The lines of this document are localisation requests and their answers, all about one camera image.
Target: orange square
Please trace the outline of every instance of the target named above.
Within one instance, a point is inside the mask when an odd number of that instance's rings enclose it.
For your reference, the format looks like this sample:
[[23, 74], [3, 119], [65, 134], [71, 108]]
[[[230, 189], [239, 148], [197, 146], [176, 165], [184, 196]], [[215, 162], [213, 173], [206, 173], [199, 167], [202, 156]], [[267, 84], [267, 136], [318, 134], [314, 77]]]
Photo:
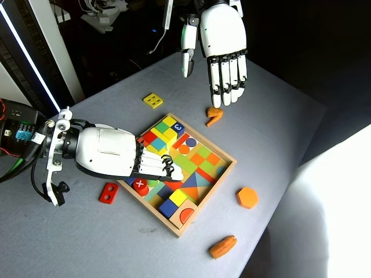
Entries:
[[218, 158], [217, 155], [211, 153], [208, 158], [207, 158], [208, 162], [210, 162], [212, 165], [216, 165], [216, 163], [218, 163], [218, 161], [220, 160], [220, 158]]
[[201, 163], [202, 163], [204, 160], [205, 160], [205, 159], [204, 159], [201, 155], [199, 155], [198, 153], [195, 153], [195, 155], [192, 156], [192, 158], [191, 158], [191, 161], [192, 161], [193, 163], [195, 163], [197, 166], [200, 166]]

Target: bright white light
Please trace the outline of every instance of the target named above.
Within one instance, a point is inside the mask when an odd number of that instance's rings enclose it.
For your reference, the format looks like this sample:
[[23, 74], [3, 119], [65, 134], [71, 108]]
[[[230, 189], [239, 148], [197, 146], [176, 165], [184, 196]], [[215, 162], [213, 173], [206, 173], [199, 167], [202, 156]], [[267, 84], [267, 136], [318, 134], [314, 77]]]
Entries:
[[1, 14], [3, 15], [3, 17], [4, 17], [5, 21], [6, 21], [6, 23], [8, 24], [10, 30], [12, 31], [14, 37], [16, 38], [16, 41], [18, 42], [19, 46], [21, 47], [21, 49], [22, 49], [22, 51], [23, 51], [23, 54], [24, 54], [25, 57], [27, 58], [29, 64], [30, 64], [31, 67], [32, 67], [32, 69], [34, 70], [34, 72], [35, 72], [37, 78], [39, 79], [39, 81], [40, 81], [40, 83], [41, 83], [41, 85], [42, 85], [43, 88], [45, 89], [46, 93], [48, 94], [50, 100], [51, 100], [52, 103], [54, 104], [54, 106], [55, 106], [55, 108], [57, 109], [57, 111], [60, 112], [60, 108], [59, 108], [58, 103], [57, 103], [56, 100], [54, 99], [54, 97], [53, 97], [52, 93], [50, 92], [49, 88], [47, 87], [45, 81], [42, 79], [40, 72], [38, 71], [38, 69], [37, 69], [35, 63], [33, 62], [32, 58], [31, 58], [31, 56], [28, 54], [28, 51], [27, 51], [26, 47], [24, 46], [24, 44], [23, 44], [21, 38], [19, 37], [19, 35], [18, 35], [16, 29], [15, 29], [14, 26], [13, 26], [12, 21], [10, 20], [10, 18], [9, 18], [9, 16], [8, 16], [8, 14], [6, 13], [6, 11], [5, 11], [5, 9], [4, 9], [4, 7], [3, 7], [2, 4], [0, 4], [0, 12], [1, 12]]

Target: orange hexagonal block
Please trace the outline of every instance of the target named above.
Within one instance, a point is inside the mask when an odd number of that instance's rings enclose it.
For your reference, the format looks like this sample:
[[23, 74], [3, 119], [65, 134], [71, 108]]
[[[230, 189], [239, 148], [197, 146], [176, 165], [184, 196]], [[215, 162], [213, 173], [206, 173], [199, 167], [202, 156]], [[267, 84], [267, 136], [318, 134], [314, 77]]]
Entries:
[[248, 187], [242, 188], [237, 193], [237, 199], [238, 203], [247, 209], [252, 209], [259, 202], [259, 197], [256, 191]]

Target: wooden tray frame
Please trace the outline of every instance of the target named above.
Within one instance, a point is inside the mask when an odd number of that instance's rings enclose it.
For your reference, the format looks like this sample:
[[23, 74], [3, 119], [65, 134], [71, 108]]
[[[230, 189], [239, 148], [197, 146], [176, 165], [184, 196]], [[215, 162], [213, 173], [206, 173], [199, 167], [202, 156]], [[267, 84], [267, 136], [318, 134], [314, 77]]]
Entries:
[[157, 209], [155, 209], [151, 204], [149, 204], [148, 201], [144, 200], [143, 197], [141, 197], [130, 185], [128, 185], [125, 181], [117, 181], [120, 183], [139, 203], [141, 203], [147, 210], [149, 210], [153, 215], [155, 215], [162, 223], [165, 224], [166, 227], [170, 231], [172, 231], [177, 237], [180, 237], [186, 229], [189, 227], [189, 225], [193, 222], [193, 219], [200, 213], [205, 203], [210, 199], [210, 197], [215, 193], [215, 191], [218, 189], [218, 187], [221, 185], [223, 180], [228, 176], [230, 171], [233, 169], [233, 167], [237, 164], [237, 160], [234, 159], [232, 156], [224, 152], [222, 149], [220, 149], [218, 146], [216, 146], [214, 143], [212, 143], [210, 140], [208, 140], [206, 137], [198, 133], [196, 130], [194, 130], [191, 126], [183, 122], [181, 119], [179, 119], [177, 116], [175, 116], [172, 113], [168, 113], [166, 116], [164, 116], [162, 119], [157, 121], [154, 125], [152, 125], [149, 129], [147, 129], [145, 132], [143, 132], [140, 136], [148, 132], [150, 129], [152, 129], [154, 126], [159, 124], [163, 119], [165, 119], [167, 116], [171, 116], [178, 122], [180, 122], [185, 127], [185, 132], [188, 133], [191, 137], [194, 137], [196, 140], [198, 140], [201, 144], [209, 148], [212, 152], [214, 152], [216, 155], [224, 159], [227, 163], [229, 163], [229, 166], [225, 170], [225, 172], [220, 176], [220, 178], [216, 181], [216, 183], [212, 186], [211, 190], [208, 192], [208, 194], [202, 199], [200, 204], [197, 206], [196, 210], [191, 214], [187, 222], [180, 228], [177, 229], [167, 218], [165, 218]]

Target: blue triangle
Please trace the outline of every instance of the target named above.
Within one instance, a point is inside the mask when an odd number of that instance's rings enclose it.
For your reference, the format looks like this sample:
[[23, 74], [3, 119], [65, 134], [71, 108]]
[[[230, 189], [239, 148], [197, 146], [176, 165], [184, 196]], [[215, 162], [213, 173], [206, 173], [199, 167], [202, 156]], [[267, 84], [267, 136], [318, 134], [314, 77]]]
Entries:
[[202, 187], [202, 186], [210, 186], [211, 185], [211, 182], [209, 182], [207, 179], [205, 179], [203, 176], [201, 176], [200, 174], [196, 173], [196, 182], [197, 182], [197, 186], [198, 187]]
[[197, 182], [196, 182], [196, 172], [194, 172], [187, 181], [181, 186], [181, 187], [196, 187]]

